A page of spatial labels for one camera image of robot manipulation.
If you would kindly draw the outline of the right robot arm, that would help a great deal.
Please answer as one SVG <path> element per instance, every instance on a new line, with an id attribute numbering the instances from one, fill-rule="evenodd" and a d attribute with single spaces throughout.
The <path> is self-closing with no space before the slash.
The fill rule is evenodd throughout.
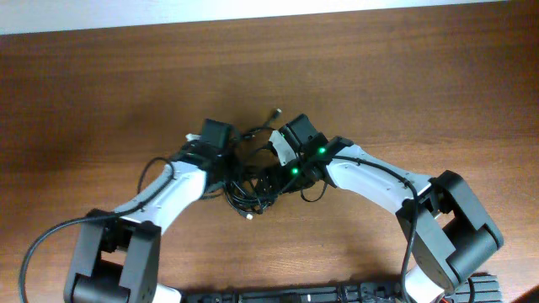
<path id="1" fill-rule="evenodd" d="M 395 167 L 342 136 L 327 139 L 304 114 L 273 130 L 269 148 L 278 158 L 269 180 L 282 194 L 322 181 L 397 217 L 407 241 L 405 302 L 455 294 L 504 245 L 501 230 L 458 173 L 431 177 Z"/>

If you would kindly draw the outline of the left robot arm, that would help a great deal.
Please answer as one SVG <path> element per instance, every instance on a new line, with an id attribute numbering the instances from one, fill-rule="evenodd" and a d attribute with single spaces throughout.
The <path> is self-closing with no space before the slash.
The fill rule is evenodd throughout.
<path id="1" fill-rule="evenodd" d="M 67 281 L 66 302 L 180 302 L 179 290 L 157 281 L 164 232 L 190 204 L 217 189 L 232 126 L 205 120 L 163 172 L 112 212 L 84 219 Z"/>

